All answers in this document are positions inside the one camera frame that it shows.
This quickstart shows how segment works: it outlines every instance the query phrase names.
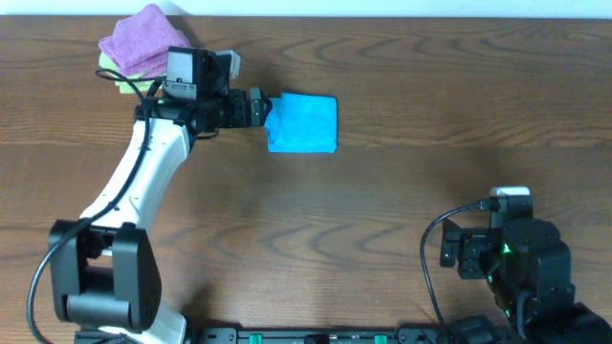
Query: green towel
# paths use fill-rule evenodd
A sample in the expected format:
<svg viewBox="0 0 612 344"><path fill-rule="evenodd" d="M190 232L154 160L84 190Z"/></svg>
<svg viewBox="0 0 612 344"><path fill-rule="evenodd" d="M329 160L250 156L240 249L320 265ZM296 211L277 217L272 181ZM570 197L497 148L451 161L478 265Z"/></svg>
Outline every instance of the green towel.
<svg viewBox="0 0 612 344"><path fill-rule="evenodd" d="M108 57L108 55L106 55L105 53L101 53L99 55L98 65L101 68L108 68L108 69L113 70L115 72L119 71L119 68L117 68L117 65L115 64L115 62L113 62L113 60L111 60L110 57ZM145 75L146 73L147 72L142 72L142 73L138 73L136 75L130 75L130 76L128 76L128 78L139 78L139 77L142 77L143 75ZM148 91L149 87L151 87L152 83L153 83L153 81L135 82L136 87L141 92ZM133 94L134 93L134 89L132 89L132 87L130 87L130 85L128 85L124 81L115 81L115 85L119 86L119 92L121 94L127 95L127 94Z"/></svg>

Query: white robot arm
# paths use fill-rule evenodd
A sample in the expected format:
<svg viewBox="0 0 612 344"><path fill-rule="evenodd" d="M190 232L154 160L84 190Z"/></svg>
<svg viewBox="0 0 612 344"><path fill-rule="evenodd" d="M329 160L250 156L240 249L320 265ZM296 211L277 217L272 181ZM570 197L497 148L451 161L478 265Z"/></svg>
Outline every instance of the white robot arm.
<svg viewBox="0 0 612 344"><path fill-rule="evenodd" d="M170 48L164 96L154 97L158 83L142 98L132 139L109 183L78 222L58 220L49 234L60 320L141 343L183 343L186 320L161 301L162 281L148 233L170 179L200 134L214 133L208 139L219 128L260 127L272 110L259 89L251 88L247 96L229 88L238 69L234 52ZM101 254L112 256L112 268L87 264Z"/></svg>

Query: pink towel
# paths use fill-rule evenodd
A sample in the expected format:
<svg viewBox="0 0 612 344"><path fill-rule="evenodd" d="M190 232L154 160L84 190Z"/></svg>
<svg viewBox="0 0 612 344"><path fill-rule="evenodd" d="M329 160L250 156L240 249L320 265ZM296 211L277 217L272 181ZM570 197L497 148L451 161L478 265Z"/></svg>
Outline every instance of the pink towel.
<svg viewBox="0 0 612 344"><path fill-rule="evenodd" d="M117 22L113 35L102 38L98 45L122 74L146 72L145 76L165 72L168 47L190 47L185 35L174 30L154 4Z"/></svg>

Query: wooden table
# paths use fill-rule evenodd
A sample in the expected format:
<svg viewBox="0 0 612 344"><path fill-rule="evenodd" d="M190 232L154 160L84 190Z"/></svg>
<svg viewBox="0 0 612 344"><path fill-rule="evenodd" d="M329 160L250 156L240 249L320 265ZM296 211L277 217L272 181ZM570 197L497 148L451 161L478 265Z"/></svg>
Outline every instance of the wooden table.
<svg viewBox="0 0 612 344"><path fill-rule="evenodd" d="M0 17L0 340L32 340L47 233L96 198L130 138L136 98L93 75L118 19ZM270 154L263 129L224 130L174 176L151 240L165 300L195 323L433 322L425 226L516 183L572 249L577 300L612 321L612 22L170 20L194 46L242 55L236 87L339 104L336 154ZM427 257L446 319L503 323L483 281L436 267L438 247L439 233ZM48 272L36 316L71 339Z"/></svg>

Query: blue towel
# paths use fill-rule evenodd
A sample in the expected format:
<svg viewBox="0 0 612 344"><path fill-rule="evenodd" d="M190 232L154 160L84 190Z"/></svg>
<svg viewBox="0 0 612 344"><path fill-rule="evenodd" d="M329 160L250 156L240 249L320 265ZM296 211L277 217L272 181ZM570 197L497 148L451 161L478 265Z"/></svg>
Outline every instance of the blue towel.
<svg viewBox="0 0 612 344"><path fill-rule="evenodd" d="M338 145L338 107L332 97L282 94L271 99L266 119L273 153L334 153Z"/></svg>

